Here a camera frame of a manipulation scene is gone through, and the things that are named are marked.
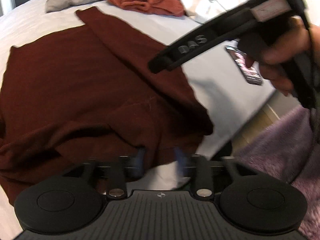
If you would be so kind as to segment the person's right hand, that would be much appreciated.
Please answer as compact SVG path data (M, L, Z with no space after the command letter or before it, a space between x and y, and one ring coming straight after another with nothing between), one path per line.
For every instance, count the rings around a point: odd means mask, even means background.
M292 29L282 35L271 48L267 48L262 53L262 61L259 62L262 77L269 80L284 96L291 94L294 87L280 69L280 63L313 48L316 66L319 66L319 26L312 24L310 31L307 31L303 22L295 17L291 19L290 24Z

